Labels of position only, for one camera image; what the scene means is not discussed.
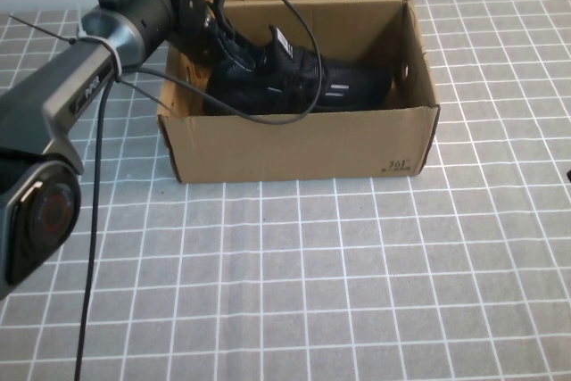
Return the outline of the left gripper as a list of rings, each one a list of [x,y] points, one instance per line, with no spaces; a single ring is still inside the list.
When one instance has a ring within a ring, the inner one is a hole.
[[[205,0],[171,2],[175,13],[171,44],[188,60],[207,71],[235,58],[248,58],[243,38],[223,12],[225,0],[213,0],[215,20]]]

